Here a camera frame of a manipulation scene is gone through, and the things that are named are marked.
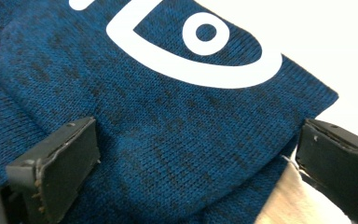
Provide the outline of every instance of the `white printed design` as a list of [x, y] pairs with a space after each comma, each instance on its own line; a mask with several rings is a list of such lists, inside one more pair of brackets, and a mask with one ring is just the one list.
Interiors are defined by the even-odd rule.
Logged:
[[[87, 8], [94, 0], [70, 0], [76, 10]], [[262, 54], [258, 61], [240, 66], [227, 66], [190, 61], [146, 41], [133, 30], [163, 0], [132, 0], [124, 6], [108, 23], [109, 37], [139, 63], [167, 77], [187, 83], [221, 89], [246, 88], [261, 84], [274, 77], [282, 66], [282, 55], [275, 48], [262, 42]], [[184, 26], [183, 38], [187, 47], [199, 55], [217, 52], [228, 41], [227, 26], [209, 13], [197, 13], [190, 17]], [[202, 24], [216, 28], [216, 36], [200, 43], [195, 32]]]

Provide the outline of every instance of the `folded fabric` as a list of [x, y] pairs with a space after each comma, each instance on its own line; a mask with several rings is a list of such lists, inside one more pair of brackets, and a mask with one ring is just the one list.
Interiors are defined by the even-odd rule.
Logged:
[[102, 163], [63, 222], [253, 222], [280, 155], [337, 95], [191, 0], [79, 2], [0, 1], [0, 184], [94, 116]]

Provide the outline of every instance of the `blue knit cloth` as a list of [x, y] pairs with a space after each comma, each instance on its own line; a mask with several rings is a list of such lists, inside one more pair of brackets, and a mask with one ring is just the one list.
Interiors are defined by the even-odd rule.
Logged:
[[[164, 76], [105, 31], [128, 3], [97, 0], [76, 11], [65, 0], [0, 1], [0, 184], [5, 166], [38, 141], [94, 116], [102, 163], [64, 223], [254, 222], [285, 166], [280, 155], [293, 151], [304, 119], [337, 95], [284, 56], [273, 78], [249, 88]], [[227, 21], [221, 50], [193, 53], [182, 27], [198, 12], [209, 11], [165, 0], [134, 31], [195, 62], [238, 66], [261, 57], [256, 39]], [[197, 31], [203, 40], [215, 35]]]

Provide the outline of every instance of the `white ring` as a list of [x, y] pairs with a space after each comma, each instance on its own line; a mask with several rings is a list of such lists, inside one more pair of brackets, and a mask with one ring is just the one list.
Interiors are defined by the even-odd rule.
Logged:
[[[204, 25], [212, 25], [216, 29], [216, 36], [209, 41], [202, 41], [197, 37], [197, 29]], [[183, 40], [186, 46], [196, 54], [211, 55], [222, 49], [229, 39], [226, 24], [214, 15], [199, 12], [187, 19], [183, 26]]]

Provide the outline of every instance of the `blue fabric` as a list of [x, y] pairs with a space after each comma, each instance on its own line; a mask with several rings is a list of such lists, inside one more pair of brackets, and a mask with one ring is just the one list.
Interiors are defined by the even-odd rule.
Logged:
[[[293, 149], [304, 119], [337, 95], [284, 56], [275, 77], [251, 88], [165, 77], [106, 34], [127, 3], [74, 11], [66, 1], [0, 2], [0, 184], [5, 165], [47, 134], [94, 116], [102, 163], [63, 222], [253, 222], [282, 173], [280, 154]], [[190, 0], [163, 1], [135, 32], [196, 62], [260, 58], [252, 35], [227, 21], [222, 50], [199, 56], [187, 49], [183, 24], [202, 11]]]

